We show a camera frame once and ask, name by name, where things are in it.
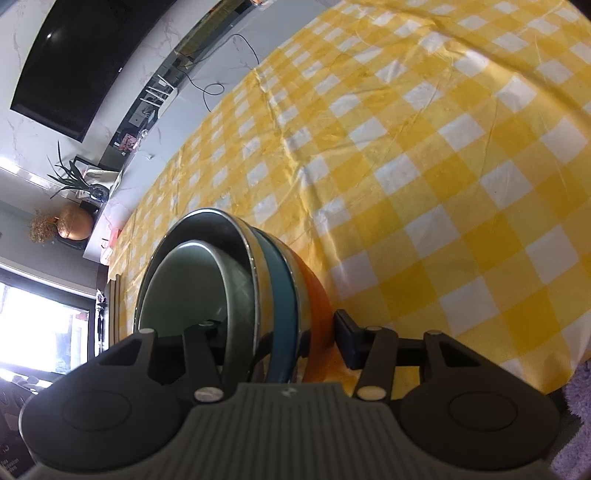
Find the white wifi router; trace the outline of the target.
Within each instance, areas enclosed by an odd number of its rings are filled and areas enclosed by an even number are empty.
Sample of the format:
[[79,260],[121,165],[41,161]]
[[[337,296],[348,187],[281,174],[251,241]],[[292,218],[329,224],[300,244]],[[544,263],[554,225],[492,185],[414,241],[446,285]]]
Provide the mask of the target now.
[[159,119],[178,95],[178,89],[163,76],[155,74],[143,89],[139,100],[155,108]]

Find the white marble tv cabinet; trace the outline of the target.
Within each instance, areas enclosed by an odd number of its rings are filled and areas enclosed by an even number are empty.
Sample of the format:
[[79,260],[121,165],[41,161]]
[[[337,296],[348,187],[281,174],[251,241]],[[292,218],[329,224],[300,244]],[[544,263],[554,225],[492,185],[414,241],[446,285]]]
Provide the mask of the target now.
[[270,1],[252,6],[204,49],[181,76],[178,95],[125,162],[120,183],[101,207],[83,258],[105,264],[111,233],[122,229],[168,161],[206,115],[276,47],[335,1]]

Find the black notebook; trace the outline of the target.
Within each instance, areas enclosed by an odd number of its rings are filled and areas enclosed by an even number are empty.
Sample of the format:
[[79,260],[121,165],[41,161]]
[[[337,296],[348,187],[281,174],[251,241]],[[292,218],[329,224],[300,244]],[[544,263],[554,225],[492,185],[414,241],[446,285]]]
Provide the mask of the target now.
[[120,297],[121,297],[121,276],[108,281],[106,285],[106,307],[105,307],[105,334],[106,347],[110,348],[120,341],[119,317],[120,317]]

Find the orange steel bowl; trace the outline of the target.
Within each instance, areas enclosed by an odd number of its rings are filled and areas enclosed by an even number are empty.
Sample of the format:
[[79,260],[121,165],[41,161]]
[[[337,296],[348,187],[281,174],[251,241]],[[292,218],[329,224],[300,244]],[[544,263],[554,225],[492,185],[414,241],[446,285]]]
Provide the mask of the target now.
[[328,375],[335,345],[332,306],[325,288],[310,267],[287,245],[254,228],[270,272],[273,291],[273,332],[267,383],[297,379],[297,361],[307,360],[301,381],[322,382]]

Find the black pen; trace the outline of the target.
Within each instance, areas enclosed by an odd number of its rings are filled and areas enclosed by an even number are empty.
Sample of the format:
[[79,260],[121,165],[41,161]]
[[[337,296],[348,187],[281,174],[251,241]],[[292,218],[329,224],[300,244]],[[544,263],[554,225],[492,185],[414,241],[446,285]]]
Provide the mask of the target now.
[[108,348],[108,335],[106,334],[106,310],[107,300],[101,290],[96,290],[95,295],[95,334],[94,351],[95,355],[100,355]]

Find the blue steel bowl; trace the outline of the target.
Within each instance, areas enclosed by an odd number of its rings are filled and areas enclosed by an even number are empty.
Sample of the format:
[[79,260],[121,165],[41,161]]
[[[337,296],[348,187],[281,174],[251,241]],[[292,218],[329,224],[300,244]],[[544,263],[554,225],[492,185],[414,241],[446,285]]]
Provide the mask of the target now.
[[266,382],[293,378],[300,340],[293,270],[270,236],[224,211],[195,210],[168,230],[144,272],[133,321],[160,337],[213,322],[224,341],[225,385],[246,380],[259,349],[270,361]]

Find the green plant in glass vase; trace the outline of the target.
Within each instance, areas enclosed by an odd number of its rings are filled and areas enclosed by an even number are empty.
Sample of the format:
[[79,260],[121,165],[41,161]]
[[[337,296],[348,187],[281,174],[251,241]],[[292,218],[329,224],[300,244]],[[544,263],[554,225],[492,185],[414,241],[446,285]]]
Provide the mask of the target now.
[[50,167],[52,168],[53,174],[48,174],[48,177],[61,185],[58,192],[85,192],[91,200],[100,204],[108,200],[109,190],[104,185],[86,181],[74,161],[70,161],[68,166],[64,164],[61,156],[60,143],[57,143],[57,162],[50,162]]

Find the black wall television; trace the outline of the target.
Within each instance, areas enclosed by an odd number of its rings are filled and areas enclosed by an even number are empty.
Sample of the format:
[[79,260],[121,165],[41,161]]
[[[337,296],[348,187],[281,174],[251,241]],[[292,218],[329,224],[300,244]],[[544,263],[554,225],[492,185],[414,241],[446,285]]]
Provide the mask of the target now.
[[59,0],[21,71],[11,109],[78,142],[172,0]]

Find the golden round vase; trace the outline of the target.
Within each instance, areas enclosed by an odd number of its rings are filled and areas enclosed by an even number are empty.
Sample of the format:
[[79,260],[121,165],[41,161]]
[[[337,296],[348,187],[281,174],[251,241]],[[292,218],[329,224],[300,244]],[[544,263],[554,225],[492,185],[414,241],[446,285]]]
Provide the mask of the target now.
[[56,223],[58,235],[73,241],[87,239],[92,233],[93,226],[92,216],[75,204],[65,205],[61,209]]

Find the green ceramic bowl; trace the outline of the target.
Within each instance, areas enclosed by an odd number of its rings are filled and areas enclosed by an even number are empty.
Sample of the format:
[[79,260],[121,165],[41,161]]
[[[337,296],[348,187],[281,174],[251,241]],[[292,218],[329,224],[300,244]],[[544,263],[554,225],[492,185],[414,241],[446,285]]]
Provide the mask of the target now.
[[138,326],[172,336],[204,321],[226,328],[226,351],[253,352],[252,278],[235,259],[198,240],[174,247],[148,280]]

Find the yellow checked tablecloth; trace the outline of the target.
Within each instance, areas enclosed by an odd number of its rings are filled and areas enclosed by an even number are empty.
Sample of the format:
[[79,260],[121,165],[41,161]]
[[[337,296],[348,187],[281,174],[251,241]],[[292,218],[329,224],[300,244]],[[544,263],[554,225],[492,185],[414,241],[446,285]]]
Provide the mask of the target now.
[[200,207],[332,305],[443,331],[543,392],[590,356],[590,23],[567,1],[343,1],[226,89],[120,234],[119,333]]

